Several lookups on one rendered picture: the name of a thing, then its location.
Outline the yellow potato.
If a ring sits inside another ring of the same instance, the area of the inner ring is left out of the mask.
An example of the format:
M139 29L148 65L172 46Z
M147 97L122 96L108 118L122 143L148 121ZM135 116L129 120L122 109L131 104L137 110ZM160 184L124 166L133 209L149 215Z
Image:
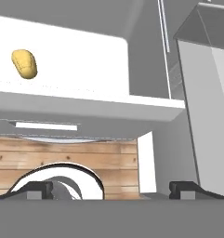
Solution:
M23 79L33 79L37 75L36 60L30 51L26 49L14 50L11 60Z

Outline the white fridge drawer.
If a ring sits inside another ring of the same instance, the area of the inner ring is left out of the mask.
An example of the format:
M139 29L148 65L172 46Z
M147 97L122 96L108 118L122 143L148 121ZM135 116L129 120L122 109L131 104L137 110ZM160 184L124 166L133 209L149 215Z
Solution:
M33 79L17 72L17 49L34 55ZM0 137L132 140L184 109L178 99L130 94L125 40L0 16ZM16 128L17 122L78 128Z

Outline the white and black round thing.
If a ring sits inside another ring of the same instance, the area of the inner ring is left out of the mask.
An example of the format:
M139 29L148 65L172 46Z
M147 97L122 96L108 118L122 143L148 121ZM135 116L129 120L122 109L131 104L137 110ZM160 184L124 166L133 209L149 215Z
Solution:
M104 186L98 175L76 163L41 165L22 175L8 191L17 191L30 181L52 182L52 200L103 200L105 197Z

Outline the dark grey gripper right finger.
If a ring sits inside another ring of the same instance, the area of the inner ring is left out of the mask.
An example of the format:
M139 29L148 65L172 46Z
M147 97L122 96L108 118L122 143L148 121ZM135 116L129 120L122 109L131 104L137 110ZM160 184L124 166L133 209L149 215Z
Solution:
M193 181L171 181L169 190L169 198L173 200L224 200L223 195L206 191Z

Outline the grey fridge door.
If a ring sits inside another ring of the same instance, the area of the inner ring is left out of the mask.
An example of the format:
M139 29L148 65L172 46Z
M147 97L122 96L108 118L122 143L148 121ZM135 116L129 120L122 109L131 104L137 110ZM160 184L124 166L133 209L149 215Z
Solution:
M224 196L224 6L197 4L175 39L200 186Z

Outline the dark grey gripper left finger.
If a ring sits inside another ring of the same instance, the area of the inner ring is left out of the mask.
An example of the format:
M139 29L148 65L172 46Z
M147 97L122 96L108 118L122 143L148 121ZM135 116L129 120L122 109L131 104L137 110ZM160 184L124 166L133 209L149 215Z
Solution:
M50 181L30 181L17 191L0 195L0 200L52 200L52 190Z

